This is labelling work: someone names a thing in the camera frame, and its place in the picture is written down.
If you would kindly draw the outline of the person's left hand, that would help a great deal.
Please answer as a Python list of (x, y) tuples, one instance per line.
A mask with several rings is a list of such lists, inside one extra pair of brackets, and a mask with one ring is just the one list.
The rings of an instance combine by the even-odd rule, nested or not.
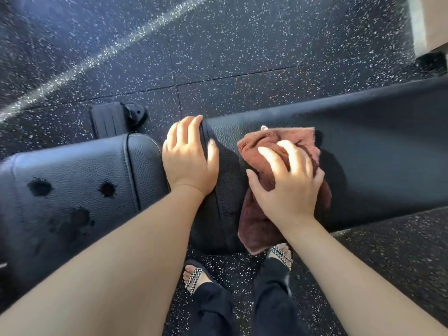
[(207, 148), (204, 152), (200, 125), (203, 116), (188, 116), (191, 123), (188, 130), (188, 144), (176, 146), (176, 127), (173, 124), (168, 131), (162, 148), (162, 160), (165, 174), (172, 191), (188, 189), (202, 200), (208, 196), (217, 184), (219, 168), (207, 168)]

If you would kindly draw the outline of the person's right hand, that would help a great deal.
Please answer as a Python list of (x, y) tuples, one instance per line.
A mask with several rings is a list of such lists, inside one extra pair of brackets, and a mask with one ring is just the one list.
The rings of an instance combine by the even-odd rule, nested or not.
[(267, 191), (262, 208), (267, 218), (285, 237), (303, 224), (315, 224), (315, 206), (320, 188), (313, 186), (316, 172), (312, 158), (304, 151), (305, 173), (290, 173), (277, 152), (262, 146), (258, 152), (269, 163), (275, 180), (275, 188)]

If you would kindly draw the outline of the brown cleaning cloth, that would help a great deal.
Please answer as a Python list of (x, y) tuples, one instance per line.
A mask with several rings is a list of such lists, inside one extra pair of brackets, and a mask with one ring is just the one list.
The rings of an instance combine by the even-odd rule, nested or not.
[[(259, 153), (259, 147), (266, 147), (282, 159), (285, 169), (290, 171), (288, 152), (278, 141), (288, 140), (304, 150), (311, 158), (314, 175), (319, 167), (320, 149), (315, 145), (315, 128), (267, 128), (250, 132), (238, 141), (238, 151), (245, 162), (257, 174), (259, 183), (266, 191), (276, 186), (275, 174), (270, 163)], [(266, 249), (285, 242), (277, 227), (261, 209), (253, 191), (248, 188), (244, 197), (239, 219), (238, 237), (247, 251), (258, 255)]]

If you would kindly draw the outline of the person's right forearm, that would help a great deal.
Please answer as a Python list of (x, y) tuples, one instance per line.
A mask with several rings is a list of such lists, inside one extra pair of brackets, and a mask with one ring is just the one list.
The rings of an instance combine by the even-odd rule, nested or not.
[(277, 222), (348, 336), (448, 336), (448, 328), (344, 247), (312, 216)]

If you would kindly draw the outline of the person's left forearm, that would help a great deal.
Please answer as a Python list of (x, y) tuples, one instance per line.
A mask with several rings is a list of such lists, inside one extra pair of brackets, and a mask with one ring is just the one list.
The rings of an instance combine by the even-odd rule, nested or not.
[(0, 336), (161, 336), (212, 187), (177, 185), (0, 315)]

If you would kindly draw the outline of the long black bench back pad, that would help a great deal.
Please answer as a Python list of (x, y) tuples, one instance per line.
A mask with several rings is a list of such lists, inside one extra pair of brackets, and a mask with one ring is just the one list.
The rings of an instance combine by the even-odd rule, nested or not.
[(237, 232), (248, 164), (237, 149), (247, 133), (317, 130), (332, 192), (318, 220), (328, 231), (448, 207), (448, 76), (205, 119), (203, 146), (219, 147), (220, 172), (190, 233), (204, 254), (243, 252)]

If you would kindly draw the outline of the person's right checkered sandal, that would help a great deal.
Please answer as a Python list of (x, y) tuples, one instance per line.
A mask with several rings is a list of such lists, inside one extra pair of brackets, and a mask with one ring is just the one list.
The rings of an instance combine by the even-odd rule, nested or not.
[(294, 263), (292, 260), (292, 251), (286, 242), (272, 246), (266, 253), (266, 260), (267, 259), (276, 259), (280, 261), (289, 271), (291, 271)]

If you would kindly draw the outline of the person's checkered sandal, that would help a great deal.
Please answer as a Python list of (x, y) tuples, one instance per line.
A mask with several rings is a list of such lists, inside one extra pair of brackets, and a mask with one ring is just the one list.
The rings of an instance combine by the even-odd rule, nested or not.
[(267, 259), (276, 259), (280, 261), (289, 271), (291, 271), (294, 263), (292, 260), (292, 251), (286, 242), (272, 246), (266, 253), (266, 260)]
[[(186, 267), (193, 266), (193, 271), (188, 271)], [(193, 295), (197, 288), (204, 283), (216, 283), (208, 269), (200, 262), (189, 259), (184, 263), (184, 272), (189, 275), (187, 279), (183, 279), (184, 287), (190, 295)]]

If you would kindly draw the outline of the person's left checkered sandal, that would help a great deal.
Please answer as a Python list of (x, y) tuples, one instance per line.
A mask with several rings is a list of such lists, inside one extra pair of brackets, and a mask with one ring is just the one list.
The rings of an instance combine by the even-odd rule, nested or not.
[[(186, 267), (193, 266), (193, 271), (188, 271)], [(216, 283), (208, 269), (200, 262), (189, 259), (184, 263), (184, 272), (189, 275), (187, 279), (183, 279), (184, 287), (190, 295), (193, 295), (197, 288), (204, 283)]]

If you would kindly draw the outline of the person's right trouser leg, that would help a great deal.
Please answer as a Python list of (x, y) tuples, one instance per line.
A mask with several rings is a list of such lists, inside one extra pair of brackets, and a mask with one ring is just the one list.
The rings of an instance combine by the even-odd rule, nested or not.
[(289, 287), (289, 268), (267, 257), (254, 280), (251, 336), (308, 336)]

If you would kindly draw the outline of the person's trouser leg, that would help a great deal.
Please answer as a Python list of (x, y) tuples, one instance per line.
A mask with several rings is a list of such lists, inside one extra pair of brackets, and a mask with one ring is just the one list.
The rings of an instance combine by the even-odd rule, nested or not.
[(239, 336), (231, 293), (215, 282), (195, 290), (189, 319), (189, 336)]
[(289, 287), (289, 268), (267, 257), (254, 280), (251, 336), (308, 336)]

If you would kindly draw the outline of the black bench seat pad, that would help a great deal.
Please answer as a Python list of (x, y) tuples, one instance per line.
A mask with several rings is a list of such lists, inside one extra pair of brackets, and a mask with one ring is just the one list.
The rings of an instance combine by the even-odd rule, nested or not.
[(16, 297), (163, 198), (161, 147), (125, 134), (0, 163), (0, 235)]

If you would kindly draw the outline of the person's left trouser leg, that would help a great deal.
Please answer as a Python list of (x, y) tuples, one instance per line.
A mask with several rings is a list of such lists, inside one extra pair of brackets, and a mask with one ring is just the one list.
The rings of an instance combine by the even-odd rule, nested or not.
[(189, 319), (189, 336), (239, 336), (231, 293), (215, 282), (195, 290)]

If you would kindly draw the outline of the beige box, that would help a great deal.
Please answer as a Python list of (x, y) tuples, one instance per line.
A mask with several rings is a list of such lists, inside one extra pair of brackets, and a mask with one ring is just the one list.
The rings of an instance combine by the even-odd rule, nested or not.
[(416, 58), (442, 53), (448, 59), (448, 0), (407, 0)]

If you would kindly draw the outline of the black bench foot bracket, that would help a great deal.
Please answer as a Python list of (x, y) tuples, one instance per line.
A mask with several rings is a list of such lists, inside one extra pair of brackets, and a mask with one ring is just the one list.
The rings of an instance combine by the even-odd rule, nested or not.
[(137, 132), (147, 119), (147, 110), (135, 102), (113, 101), (93, 105), (89, 118), (94, 139), (102, 139)]

